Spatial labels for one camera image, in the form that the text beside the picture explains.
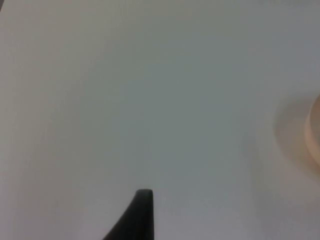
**blurry object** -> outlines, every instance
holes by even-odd
[[[154,197],[138,190],[119,221],[103,240],[154,240]]]
[[[311,156],[320,165],[320,95],[314,101],[306,119],[304,138]]]

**white wall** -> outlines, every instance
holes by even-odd
[[[319,11],[6,0],[0,238],[99,240],[152,188],[157,240],[318,239],[318,175],[286,143],[320,89]]]

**white surface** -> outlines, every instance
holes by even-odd
[[[319,239],[320,180],[296,135],[320,92],[319,12],[6,0],[0,238],[99,240],[150,187],[157,240]]]

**black object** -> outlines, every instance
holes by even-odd
[[[103,240],[154,240],[154,235],[153,191],[140,189]]]

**beige object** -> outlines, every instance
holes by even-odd
[[[314,101],[306,119],[304,137],[311,156],[320,165],[320,95]]]

